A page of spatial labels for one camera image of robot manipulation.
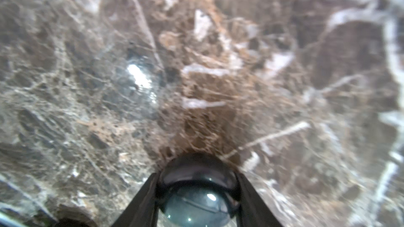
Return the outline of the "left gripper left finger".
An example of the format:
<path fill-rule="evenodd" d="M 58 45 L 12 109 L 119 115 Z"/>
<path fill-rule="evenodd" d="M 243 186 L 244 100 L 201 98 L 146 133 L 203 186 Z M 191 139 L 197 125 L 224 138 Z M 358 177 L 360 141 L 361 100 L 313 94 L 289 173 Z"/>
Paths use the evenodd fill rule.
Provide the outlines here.
<path fill-rule="evenodd" d="M 156 189 L 159 173 L 152 173 L 112 227 L 156 227 Z"/>

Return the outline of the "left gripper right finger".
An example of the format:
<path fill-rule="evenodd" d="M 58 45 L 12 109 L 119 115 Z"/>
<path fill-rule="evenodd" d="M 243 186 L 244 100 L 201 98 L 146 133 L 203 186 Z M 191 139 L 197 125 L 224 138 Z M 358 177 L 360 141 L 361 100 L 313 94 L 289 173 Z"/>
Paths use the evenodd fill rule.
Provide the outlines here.
<path fill-rule="evenodd" d="M 236 173 L 238 181 L 238 227 L 283 227 L 263 199 L 242 173 Z"/>

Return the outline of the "black earphone case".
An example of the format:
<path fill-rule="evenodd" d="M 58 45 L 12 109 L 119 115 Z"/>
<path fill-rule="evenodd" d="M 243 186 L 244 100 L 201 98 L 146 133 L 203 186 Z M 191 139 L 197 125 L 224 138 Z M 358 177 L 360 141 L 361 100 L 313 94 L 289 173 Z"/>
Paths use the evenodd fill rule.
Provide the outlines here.
<path fill-rule="evenodd" d="M 178 227 L 224 227 L 239 207 L 235 172 L 201 152 L 169 162 L 159 176 L 157 195 L 163 215 Z"/>

